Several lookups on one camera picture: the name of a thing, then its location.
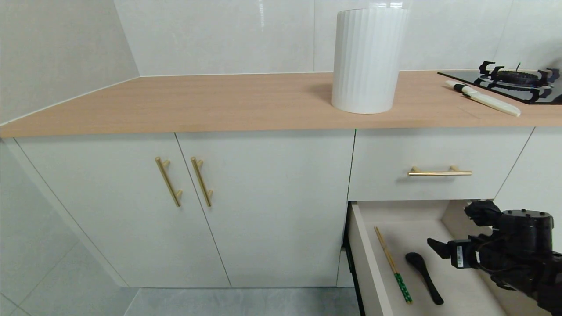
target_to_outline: white ribbed vase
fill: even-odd
[[[360,114],[390,110],[408,11],[374,7],[338,13],[333,106]]]

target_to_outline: countertop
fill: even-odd
[[[0,137],[229,130],[562,126],[561,105],[526,105],[516,118],[463,97],[436,71],[400,72],[388,112],[331,105],[332,73],[140,77],[0,127]]]

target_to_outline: cabinet door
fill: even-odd
[[[554,217],[552,243],[562,252],[562,128],[537,127],[496,196],[501,210],[529,209]]]
[[[233,287],[336,286],[353,134],[178,134]]]
[[[228,287],[173,133],[21,138],[64,207],[132,287]],[[176,207],[155,162],[165,168]]]

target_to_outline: wall tile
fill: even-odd
[[[137,288],[119,287],[78,243],[21,304],[33,316],[122,316]]]
[[[314,0],[115,0],[140,74],[313,70]]]
[[[509,68],[562,68],[562,1],[515,0],[493,60]]]
[[[138,76],[112,0],[0,1],[0,123]]]
[[[142,288],[125,316],[359,315],[354,288]]]
[[[0,279],[2,293],[19,304],[78,242],[51,204],[0,145]]]
[[[336,17],[377,0],[316,0],[315,71],[332,71]],[[475,69],[493,57],[511,0],[413,1],[401,70]]]
[[[400,69],[477,69],[493,58],[511,3],[414,1]]]
[[[9,299],[5,298],[3,295],[0,296],[0,315],[1,316],[8,316],[12,314],[12,312],[16,309],[16,305],[14,305]]]

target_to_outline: label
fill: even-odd
[[[464,267],[464,260],[463,260],[463,247],[457,246],[457,268]]]

